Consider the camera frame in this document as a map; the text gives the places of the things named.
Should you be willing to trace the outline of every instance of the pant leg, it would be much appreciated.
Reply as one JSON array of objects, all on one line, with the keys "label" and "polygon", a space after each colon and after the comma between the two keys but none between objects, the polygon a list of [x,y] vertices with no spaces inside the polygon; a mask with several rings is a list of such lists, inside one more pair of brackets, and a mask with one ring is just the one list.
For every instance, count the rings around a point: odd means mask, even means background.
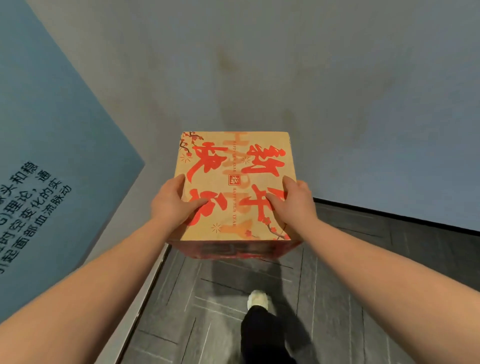
[{"label": "pant leg", "polygon": [[285,348],[280,319],[261,306],[252,306],[245,315],[240,346],[246,364],[295,363]]}]

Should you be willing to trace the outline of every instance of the blue board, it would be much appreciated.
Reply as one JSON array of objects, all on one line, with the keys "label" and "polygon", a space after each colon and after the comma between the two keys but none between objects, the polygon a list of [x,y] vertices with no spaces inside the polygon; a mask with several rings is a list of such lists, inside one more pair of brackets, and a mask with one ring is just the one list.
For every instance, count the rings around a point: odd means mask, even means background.
[{"label": "blue board", "polygon": [[143,161],[30,7],[0,12],[0,322],[83,262]]}]

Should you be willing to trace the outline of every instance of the white wall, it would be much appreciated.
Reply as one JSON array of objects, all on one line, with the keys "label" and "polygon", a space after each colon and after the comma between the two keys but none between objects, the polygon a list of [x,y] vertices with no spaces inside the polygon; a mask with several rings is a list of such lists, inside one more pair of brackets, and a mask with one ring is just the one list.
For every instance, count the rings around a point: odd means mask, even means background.
[{"label": "white wall", "polygon": [[477,0],[28,2],[146,161],[92,257],[182,130],[288,131],[315,197],[480,230]]}]

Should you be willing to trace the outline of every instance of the shoe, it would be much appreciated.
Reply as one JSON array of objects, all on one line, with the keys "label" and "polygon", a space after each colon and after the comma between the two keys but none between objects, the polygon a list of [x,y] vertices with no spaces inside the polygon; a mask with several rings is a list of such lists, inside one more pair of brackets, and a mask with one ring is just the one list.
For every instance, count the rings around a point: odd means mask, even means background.
[{"label": "shoe", "polygon": [[261,306],[265,310],[268,310],[268,296],[263,291],[254,290],[248,296],[247,309],[250,310],[252,306]]}]

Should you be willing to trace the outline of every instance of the gift box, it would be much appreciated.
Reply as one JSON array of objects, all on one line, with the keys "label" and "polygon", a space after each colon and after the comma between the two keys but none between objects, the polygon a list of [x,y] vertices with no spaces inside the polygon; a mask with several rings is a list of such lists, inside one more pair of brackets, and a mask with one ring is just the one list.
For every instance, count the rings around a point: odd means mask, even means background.
[{"label": "gift box", "polygon": [[284,132],[184,132],[175,176],[184,201],[209,201],[168,242],[192,258],[278,258],[301,243],[267,193],[285,199],[282,178],[295,180]]}]

